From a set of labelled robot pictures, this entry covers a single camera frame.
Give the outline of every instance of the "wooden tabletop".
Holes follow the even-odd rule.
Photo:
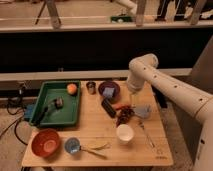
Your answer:
[[[98,88],[102,81],[95,81]],[[130,92],[124,81],[116,81],[120,85],[119,102],[130,102]],[[144,119],[144,126],[150,135],[155,147],[152,148],[143,129],[139,126],[140,118],[133,116],[127,123],[134,130],[134,138],[127,145],[122,145],[116,137],[116,118],[112,119],[101,106],[102,97],[97,92],[95,95],[88,93],[86,81],[81,82],[81,103],[78,124],[73,128],[58,130],[61,138],[60,149],[48,158],[40,158],[32,153],[31,142],[38,133],[35,128],[26,148],[22,160],[24,167],[102,167],[102,166],[169,166],[173,164],[172,155],[160,119],[156,101],[151,86],[145,83],[144,88],[134,98],[135,105],[150,105],[151,114]],[[80,151],[70,155],[64,149],[66,140],[77,137],[82,146],[93,140],[105,140],[110,143],[110,148],[102,149],[107,158]]]

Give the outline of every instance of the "floor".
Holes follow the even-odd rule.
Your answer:
[[[45,7],[37,25],[35,21],[43,5],[43,1],[31,3],[32,0],[0,0],[0,28],[16,26],[49,26],[49,14]],[[128,14],[128,10],[110,0],[57,0],[56,6],[62,25],[76,24],[107,24],[111,23],[110,16]],[[153,23],[157,15],[159,0],[148,0],[145,8],[145,23]],[[192,8],[186,11],[186,17]],[[167,22],[173,22],[176,13],[175,2],[171,1],[167,10]]]
[[[154,167],[152,171],[191,171],[192,162],[184,143],[179,125],[177,123],[172,104],[168,102],[168,108],[160,108],[161,118],[168,137],[168,142],[174,159],[174,165],[170,167]],[[0,109],[0,134],[22,113],[15,116],[9,115],[6,108]],[[25,142],[28,141],[31,127],[27,122],[21,122],[17,128],[18,135]],[[14,125],[0,137],[0,171],[21,170],[21,161],[26,146],[20,143],[14,135]],[[56,171],[112,171],[115,168],[54,168]],[[116,168],[117,171],[142,171],[141,168]]]

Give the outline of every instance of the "white cup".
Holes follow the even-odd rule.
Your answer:
[[[129,125],[121,124],[117,127],[116,135],[121,144],[128,144],[134,137],[134,131]]]

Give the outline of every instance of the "green dish rack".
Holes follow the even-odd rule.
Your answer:
[[[67,93],[67,85],[77,86],[75,95]],[[37,127],[65,127],[74,126],[78,121],[79,103],[81,97],[80,81],[47,81],[41,86],[38,99],[32,111],[30,125],[35,125],[36,117],[56,98],[63,99],[63,107],[47,112]]]

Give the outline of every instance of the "bowl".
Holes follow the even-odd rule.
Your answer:
[[[31,148],[35,155],[48,157],[52,155],[60,145],[60,137],[56,130],[47,128],[41,130],[33,139]]]
[[[120,93],[120,86],[114,81],[104,81],[99,85],[98,91],[101,96],[103,96],[105,88],[114,88],[112,99],[115,99]]]
[[[134,131],[129,125],[121,124],[116,129],[116,135],[121,144],[128,144],[134,137]]]

